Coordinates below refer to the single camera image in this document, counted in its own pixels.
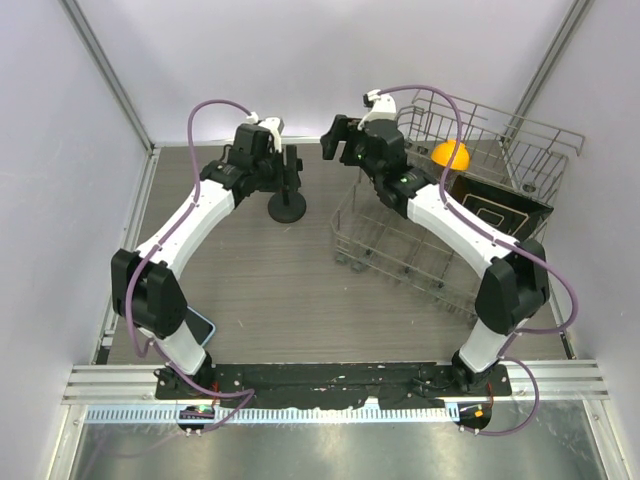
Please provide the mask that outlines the black phone stand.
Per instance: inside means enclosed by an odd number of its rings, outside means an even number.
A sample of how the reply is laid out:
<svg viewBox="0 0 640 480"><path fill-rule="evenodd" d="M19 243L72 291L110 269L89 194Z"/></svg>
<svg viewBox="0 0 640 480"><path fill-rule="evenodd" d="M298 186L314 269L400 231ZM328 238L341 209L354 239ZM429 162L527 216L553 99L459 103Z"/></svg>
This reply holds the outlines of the black phone stand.
<svg viewBox="0 0 640 480"><path fill-rule="evenodd" d="M276 222L290 224L299 221L305 215L307 203L298 191L280 191L271 196L267 210Z"/></svg>

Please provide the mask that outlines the phone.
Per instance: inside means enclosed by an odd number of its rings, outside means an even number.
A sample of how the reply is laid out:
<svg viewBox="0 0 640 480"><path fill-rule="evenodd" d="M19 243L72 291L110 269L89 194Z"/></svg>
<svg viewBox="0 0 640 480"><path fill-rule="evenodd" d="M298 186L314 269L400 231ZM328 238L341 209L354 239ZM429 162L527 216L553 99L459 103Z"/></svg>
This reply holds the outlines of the phone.
<svg viewBox="0 0 640 480"><path fill-rule="evenodd" d="M215 334L215 324L192 307L187 308L185 322L197 343L202 347L205 347Z"/></svg>

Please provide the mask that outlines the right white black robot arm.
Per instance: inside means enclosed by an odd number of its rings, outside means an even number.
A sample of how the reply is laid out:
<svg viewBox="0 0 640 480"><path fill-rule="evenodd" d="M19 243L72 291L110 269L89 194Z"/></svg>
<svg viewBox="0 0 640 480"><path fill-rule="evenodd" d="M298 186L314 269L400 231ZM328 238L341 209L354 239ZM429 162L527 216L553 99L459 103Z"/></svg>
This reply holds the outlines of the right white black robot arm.
<svg viewBox="0 0 640 480"><path fill-rule="evenodd" d="M476 323L451 360L455 389L465 395L477 393L516 330L549 299L544 247L534 239L520 242L493 229L441 191L433 175L411 166L404 136L392 119L362 122L338 114L320 144L325 160L341 149L339 161L359 168L382 204L434 234L480 278Z"/></svg>

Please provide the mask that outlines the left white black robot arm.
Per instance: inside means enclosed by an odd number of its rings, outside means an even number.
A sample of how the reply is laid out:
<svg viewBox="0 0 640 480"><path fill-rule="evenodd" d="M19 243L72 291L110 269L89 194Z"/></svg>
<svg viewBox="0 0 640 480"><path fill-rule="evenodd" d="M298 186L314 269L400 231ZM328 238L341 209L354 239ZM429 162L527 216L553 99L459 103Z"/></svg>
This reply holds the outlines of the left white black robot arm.
<svg viewBox="0 0 640 480"><path fill-rule="evenodd" d="M254 192L270 194L268 213L279 223L304 216L302 161L295 146L283 144L283 128L277 117L241 124L226 158L196 172L193 191L163 227L136 250L121 249L112 257L115 312L181 370L177 383L190 398L205 397L213 375L204 348L187 324L188 305L179 278L213 228Z"/></svg>

